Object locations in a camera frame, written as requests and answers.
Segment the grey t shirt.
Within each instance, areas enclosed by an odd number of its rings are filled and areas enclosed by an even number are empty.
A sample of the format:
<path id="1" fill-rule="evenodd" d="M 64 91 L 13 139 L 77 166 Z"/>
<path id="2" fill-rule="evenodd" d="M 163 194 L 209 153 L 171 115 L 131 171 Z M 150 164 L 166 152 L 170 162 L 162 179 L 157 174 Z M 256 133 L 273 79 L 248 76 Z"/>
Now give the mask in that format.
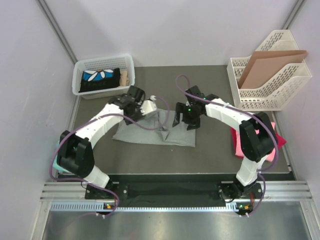
<path id="1" fill-rule="evenodd" d="M 180 122 L 173 127 L 174 111 L 159 109 L 148 114 L 138 123 L 127 125 L 120 122 L 112 139 L 133 144 L 176 145 L 183 147 L 196 146 L 196 131 L 187 130 L 187 124 Z"/>

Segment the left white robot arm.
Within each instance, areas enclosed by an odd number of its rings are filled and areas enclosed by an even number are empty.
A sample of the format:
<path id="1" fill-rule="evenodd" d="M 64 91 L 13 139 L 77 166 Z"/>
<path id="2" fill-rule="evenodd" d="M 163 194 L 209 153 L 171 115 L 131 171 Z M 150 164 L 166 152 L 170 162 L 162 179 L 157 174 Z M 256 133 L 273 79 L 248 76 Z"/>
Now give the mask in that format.
<path id="1" fill-rule="evenodd" d="M 114 191 L 110 177 L 95 165 L 93 148 L 108 130 L 125 117 L 137 122 L 143 117 L 142 103 L 145 92 L 130 86 L 127 93 L 112 97 L 102 110 L 96 114 L 90 124 L 81 127 L 75 133 L 65 131 L 60 136 L 64 141 L 57 152 L 56 164 L 64 170 L 76 175 L 96 186 L 96 192 L 102 198 L 109 198 Z"/>

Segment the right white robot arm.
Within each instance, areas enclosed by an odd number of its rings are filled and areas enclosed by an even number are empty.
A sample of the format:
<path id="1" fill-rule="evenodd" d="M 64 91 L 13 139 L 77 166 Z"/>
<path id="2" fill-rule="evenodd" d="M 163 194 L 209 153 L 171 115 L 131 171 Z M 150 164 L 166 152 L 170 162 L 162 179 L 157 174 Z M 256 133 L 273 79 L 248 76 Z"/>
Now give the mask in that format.
<path id="1" fill-rule="evenodd" d="M 186 103 L 177 102 L 175 105 L 174 127 L 183 122 L 187 130 L 196 130 L 204 115 L 221 121 L 239 133 L 244 157 L 233 182 L 233 192 L 237 197 L 245 198 L 257 182 L 267 157 L 278 145 L 269 116 L 264 112 L 245 112 L 214 94 L 204 95 L 196 85 L 187 89 L 185 96 Z"/>

